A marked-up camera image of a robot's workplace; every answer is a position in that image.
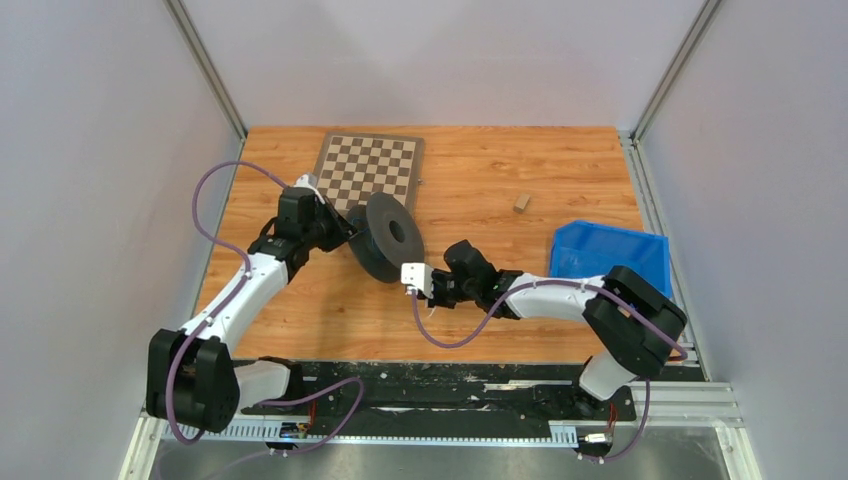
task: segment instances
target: blue tray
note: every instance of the blue tray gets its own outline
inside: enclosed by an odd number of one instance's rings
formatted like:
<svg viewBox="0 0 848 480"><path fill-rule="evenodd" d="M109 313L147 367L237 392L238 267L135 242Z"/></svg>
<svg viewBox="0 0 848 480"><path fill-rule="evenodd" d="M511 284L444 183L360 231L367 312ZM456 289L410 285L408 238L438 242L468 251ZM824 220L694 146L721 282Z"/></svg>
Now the blue tray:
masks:
<svg viewBox="0 0 848 480"><path fill-rule="evenodd" d="M668 238L577 220L557 229L548 275L584 278L605 275L616 265L630 267L671 297Z"/></svg>

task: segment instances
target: chessboard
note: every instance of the chessboard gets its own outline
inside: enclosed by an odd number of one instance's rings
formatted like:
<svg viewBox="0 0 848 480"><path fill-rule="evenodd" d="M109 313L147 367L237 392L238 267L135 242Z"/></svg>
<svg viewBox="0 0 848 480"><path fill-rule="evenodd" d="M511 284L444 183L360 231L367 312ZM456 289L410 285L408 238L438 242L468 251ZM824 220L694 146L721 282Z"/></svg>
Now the chessboard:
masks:
<svg viewBox="0 0 848 480"><path fill-rule="evenodd" d="M423 153L423 138L329 132L315 164L318 191L342 215L376 192L412 212Z"/></svg>

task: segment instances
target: gray floor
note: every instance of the gray floor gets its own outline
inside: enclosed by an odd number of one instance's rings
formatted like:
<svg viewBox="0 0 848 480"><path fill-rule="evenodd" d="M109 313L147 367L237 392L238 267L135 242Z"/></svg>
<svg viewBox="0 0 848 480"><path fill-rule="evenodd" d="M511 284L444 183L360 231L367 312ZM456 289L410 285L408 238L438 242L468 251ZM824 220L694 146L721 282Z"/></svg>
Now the gray floor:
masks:
<svg viewBox="0 0 848 480"><path fill-rule="evenodd" d="M619 447L627 431L618 428ZM161 476L171 479L310 480L514 480L727 479L721 451L711 429L648 428L624 460L606 465L578 461L572 451L551 448L411 447L327 445L302 457L262 457L216 472L234 460L263 450L244 442L202 441L194 446L163 446Z"/></svg>

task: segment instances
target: small wooden cube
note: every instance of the small wooden cube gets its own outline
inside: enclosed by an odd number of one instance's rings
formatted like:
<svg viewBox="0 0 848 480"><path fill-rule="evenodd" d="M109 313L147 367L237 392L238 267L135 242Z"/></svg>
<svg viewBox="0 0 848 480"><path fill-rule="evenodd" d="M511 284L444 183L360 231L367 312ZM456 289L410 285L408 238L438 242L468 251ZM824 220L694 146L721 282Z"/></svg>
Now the small wooden cube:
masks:
<svg viewBox="0 0 848 480"><path fill-rule="evenodd" d="M518 200L515 201L515 205L512 206L512 210L515 213L524 213L528 203L530 203L530 195L522 193L519 195Z"/></svg>

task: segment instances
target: spool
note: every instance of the spool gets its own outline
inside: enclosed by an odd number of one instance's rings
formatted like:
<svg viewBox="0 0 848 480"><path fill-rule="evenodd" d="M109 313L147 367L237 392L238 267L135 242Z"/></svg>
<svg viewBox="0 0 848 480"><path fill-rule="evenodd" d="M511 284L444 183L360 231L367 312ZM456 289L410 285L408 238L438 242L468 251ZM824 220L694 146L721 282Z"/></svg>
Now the spool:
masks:
<svg viewBox="0 0 848 480"><path fill-rule="evenodd" d="M366 205L356 205L347 215L359 233L348 241L359 264L384 283L400 280L400 267L424 261L424 240L412 215L387 193L374 193Z"/></svg>

